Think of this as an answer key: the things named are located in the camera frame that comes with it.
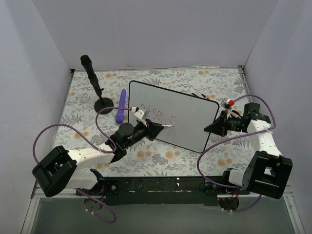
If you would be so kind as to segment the white whiteboard black frame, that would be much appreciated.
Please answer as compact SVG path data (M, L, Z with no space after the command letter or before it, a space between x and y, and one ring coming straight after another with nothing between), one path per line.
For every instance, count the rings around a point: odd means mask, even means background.
M173 125L157 140L196 153L205 150L210 134L204 128L215 120L217 102L135 80L129 83L128 95L128 105L144 109L152 122Z

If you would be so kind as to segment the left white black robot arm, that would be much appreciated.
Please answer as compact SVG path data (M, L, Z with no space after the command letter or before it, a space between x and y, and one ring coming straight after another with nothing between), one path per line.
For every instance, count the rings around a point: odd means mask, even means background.
M100 146L92 145L82 150L66 150L62 145L53 148L42 160L36 161L32 174L46 197L76 188L98 195L104 188L102 178L99 173L87 169L121 160L129 147L144 138L156 139L164 129L164 125L149 119L137 121L136 126L123 123Z

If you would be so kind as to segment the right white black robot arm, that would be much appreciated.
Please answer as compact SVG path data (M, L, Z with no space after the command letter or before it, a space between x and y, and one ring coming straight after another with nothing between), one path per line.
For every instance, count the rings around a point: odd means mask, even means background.
M284 193L291 170L292 160L283 157L272 133L271 120L260 113L260 105L247 103L241 117L229 115L223 110L220 116L204 128L205 132L221 137L229 131L250 134L254 156L245 170L228 168L222 175L220 187L227 194L238 187L245 191L279 199Z

